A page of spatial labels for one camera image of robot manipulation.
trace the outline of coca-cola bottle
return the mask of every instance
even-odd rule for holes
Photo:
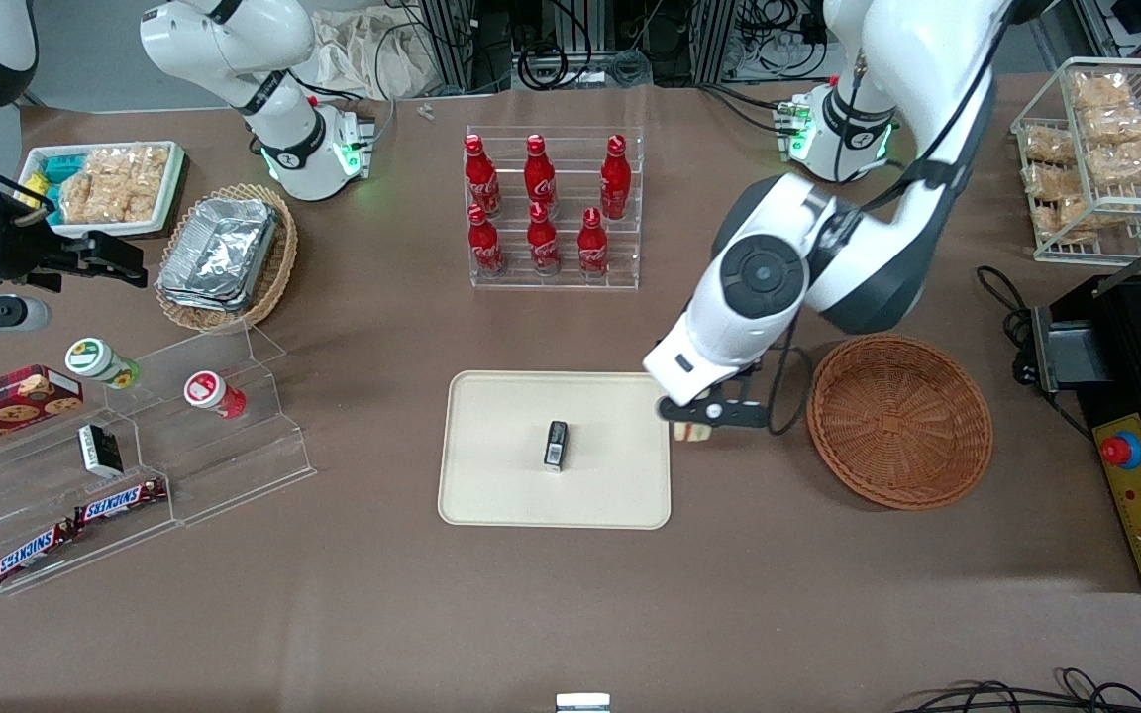
[[[544,137],[533,133],[526,137],[526,197],[531,203],[543,203],[549,217],[558,214],[558,183],[552,162],[544,154]]]
[[[584,209],[580,229],[580,272],[589,278],[606,276],[606,229],[601,227],[601,212]]]
[[[531,260],[535,262],[535,274],[551,278],[561,269],[558,256],[558,229],[549,221],[548,203],[531,203],[531,225],[526,227],[526,241],[531,244]]]
[[[499,278],[504,274],[504,252],[495,226],[487,220],[487,211],[478,203],[469,208],[469,248],[475,253],[478,274],[485,278]]]
[[[628,209],[628,191],[633,185],[633,168],[624,153],[628,140],[616,133],[606,141],[606,163],[601,165],[601,212],[608,221],[620,221]]]
[[[484,151],[484,140],[476,133],[466,137],[466,180],[469,195],[488,216],[500,211],[500,178]]]

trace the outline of brown table surface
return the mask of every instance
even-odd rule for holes
[[[1009,78],[995,131],[899,327],[950,353],[993,412],[996,453],[954,507],[852,495],[806,429],[672,446],[656,532],[452,527],[439,519],[447,383],[466,370],[639,371],[774,140],[694,90],[503,94],[407,103],[372,179],[290,202],[302,251],[264,329],[316,477],[0,597],[0,710],[891,710],[961,679],[1050,687],[1078,666],[1141,689],[1141,594],[1094,446],[1011,382],[992,264],[1029,302],[1091,274],[1033,262],[1010,120],[1043,76]],[[783,87],[775,95],[790,95]],[[375,108],[379,118],[385,107]],[[633,294],[476,292],[461,136],[476,124],[644,124],[646,246]],[[184,205],[268,183],[229,110],[24,112],[26,146],[173,139]],[[891,180],[851,188],[865,200]],[[144,244],[151,261],[163,241]],[[144,354],[189,337],[151,290],[68,279],[35,334],[0,334],[0,374],[99,334]],[[798,343],[839,339],[816,316]],[[792,403],[798,384],[784,391]]]

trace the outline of red cookie box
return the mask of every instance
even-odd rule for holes
[[[50,416],[81,410],[82,387],[35,364],[0,378],[0,438]]]

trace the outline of clear acrylic display stand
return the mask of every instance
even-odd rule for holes
[[[478,274],[468,243],[469,278],[476,289],[598,289],[631,290],[640,285],[642,274],[642,168],[646,141],[640,127],[487,127],[471,125],[499,172],[501,209],[491,218],[499,232],[508,269],[499,278]],[[531,249],[526,243],[529,225],[529,202],[521,168],[526,165],[526,137],[544,136],[544,145],[558,183],[558,253],[561,270],[551,278],[535,273]],[[601,163],[606,160],[606,140],[614,133],[628,139],[628,162],[633,181],[628,194],[628,208],[620,221],[602,221],[606,228],[608,264],[605,278],[588,278],[580,272],[580,248],[576,238],[583,225],[583,211],[601,206]],[[472,202],[469,185],[463,181],[466,208]],[[469,221],[462,212],[463,230]]]
[[[87,525],[75,541],[44,554],[0,585],[21,591],[175,527],[187,527],[314,475],[302,429],[281,410],[267,362],[284,350],[257,327],[235,322],[140,357],[139,382],[116,391],[83,382],[87,410],[0,440],[0,557],[81,507],[163,477],[169,501]],[[183,398],[192,374],[210,370],[244,392],[232,420]],[[116,435],[126,472],[104,479],[82,467],[78,429]]]

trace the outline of brown woven basket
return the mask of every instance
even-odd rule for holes
[[[993,456],[993,419],[954,359],[922,341],[848,340],[816,370],[807,423],[848,487],[900,510],[949,505]]]
[[[267,315],[270,315],[275,305],[281,301],[284,289],[289,286],[289,273],[293,272],[293,261],[298,258],[298,226],[294,225],[293,216],[290,214],[284,200],[272,191],[262,188],[261,185],[232,185],[228,188],[210,193],[208,198],[258,198],[267,203],[268,206],[275,208],[276,213],[280,213],[281,219],[276,222],[275,232],[272,235],[274,242],[270,250],[267,250],[267,261],[262,262],[262,273],[259,275],[257,287],[253,289],[252,302],[243,311],[199,310],[196,307],[184,307],[180,303],[168,301],[162,295],[161,290],[157,290],[157,302],[167,313],[167,317],[181,327],[208,331],[230,324],[230,322],[242,317],[244,317],[245,324],[257,325],[266,319]],[[191,218],[196,211],[196,206],[200,206],[200,200],[194,206],[187,209],[187,213],[178,220],[176,229],[170,235],[170,243],[167,244],[167,250],[161,256],[162,266],[170,259],[170,253],[178,244],[178,235],[181,234],[187,218]]]

